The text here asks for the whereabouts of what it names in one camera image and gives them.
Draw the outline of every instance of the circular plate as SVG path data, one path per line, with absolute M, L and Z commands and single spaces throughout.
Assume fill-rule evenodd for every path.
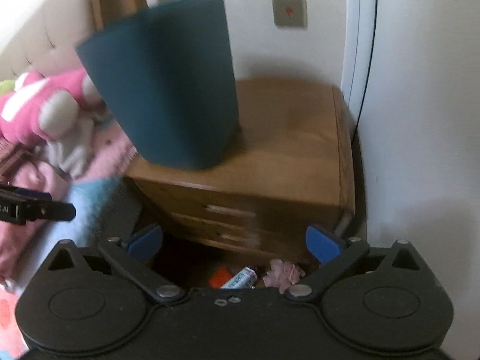
M 323 296 L 321 309 L 344 338 L 385 352 L 425 349 L 443 339 L 453 318 L 441 288 L 391 271 L 336 283 Z
M 128 336 L 143 320 L 146 302 L 132 283 L 99 272 L 51 272 L 26 291 L 16 310 L 27 339 L 46 350 L 92 352 Z

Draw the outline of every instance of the bolt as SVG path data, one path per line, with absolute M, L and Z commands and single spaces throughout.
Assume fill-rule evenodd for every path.
M 240 303 L 241 301 L 242 300 L 238 296 L 232 295 L 231 297 L 229 297 L 230 303 Z
M 157 295 L 161 298 L 174 298 L 180 294 L 180 288 L 174 284 L 168 284 L 157 288 Z
M 289 288 L 289 293 L 295 298 L 303 298 L 313 292 L 310 286 L 306 284 L 296 284 Z
M 229 303 L 225 299 L 215 299 L 214 304 L 220 307 L 225 307 Z

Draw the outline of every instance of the pink tissue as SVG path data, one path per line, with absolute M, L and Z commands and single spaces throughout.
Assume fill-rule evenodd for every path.
M 283 262 L 280 259 L 273 259 L 270 261 L 270 267 L 272 270 L 266 273 L 263 282 L 266 287 L 279 288 L 280 294 L 284 294 L 290 286 L 298 283 L 300 278 L 305 276 L 303 269 L 290 261 Z

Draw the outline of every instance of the wall plate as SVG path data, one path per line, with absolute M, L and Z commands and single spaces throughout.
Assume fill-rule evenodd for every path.
M 277 27 L 307 27 L 306 0 L 272 0 Z

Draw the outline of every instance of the teal lampshade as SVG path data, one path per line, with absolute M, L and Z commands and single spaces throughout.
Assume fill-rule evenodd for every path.
M 147 161 L 221 161 L 238 125 L 224 0 L 170 0 L 77 48 L 106 105 Z

